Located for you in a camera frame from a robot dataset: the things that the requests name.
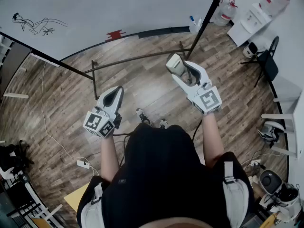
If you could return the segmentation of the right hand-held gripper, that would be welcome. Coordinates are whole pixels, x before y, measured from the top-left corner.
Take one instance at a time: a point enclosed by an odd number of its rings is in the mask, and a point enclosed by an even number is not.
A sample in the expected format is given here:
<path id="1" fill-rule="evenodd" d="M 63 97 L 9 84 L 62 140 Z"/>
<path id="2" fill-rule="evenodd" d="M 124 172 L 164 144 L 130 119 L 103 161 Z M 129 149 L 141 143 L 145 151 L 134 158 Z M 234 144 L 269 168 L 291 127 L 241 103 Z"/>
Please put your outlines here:
<path id="1" fill-rule="evenodd" d="M 210 82 L 206 70 L 198 64 L 184 60 L 188 79 L 183 81 L 176 74 L 171 73 L 172 78 L 184 92 L 190 92 L 187 98 L 203 115 L 208 115 L 218 110 L 222 105 L 219 92 Z"/>

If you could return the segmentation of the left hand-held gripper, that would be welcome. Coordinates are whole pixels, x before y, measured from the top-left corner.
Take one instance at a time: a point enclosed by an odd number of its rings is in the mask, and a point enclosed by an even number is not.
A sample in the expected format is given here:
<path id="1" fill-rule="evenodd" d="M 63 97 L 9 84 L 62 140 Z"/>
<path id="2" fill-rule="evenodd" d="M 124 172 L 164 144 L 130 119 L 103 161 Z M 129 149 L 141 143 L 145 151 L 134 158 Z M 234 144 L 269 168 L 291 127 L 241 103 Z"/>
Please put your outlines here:
<path id="1" fill-rule="evenodd" d="M 107 113 L 104 109 L 94 106 L 91 111 L 87 112 L 83 127 L 91 134 L 106 139 L 109 135 L 118 129 L 122 117 L 118 110 L 121 107 L 124 96 L 124 88 L 122 86 L 112 87 L 103 92 L 97 104 L 106 107 L 111 113 Z"/>

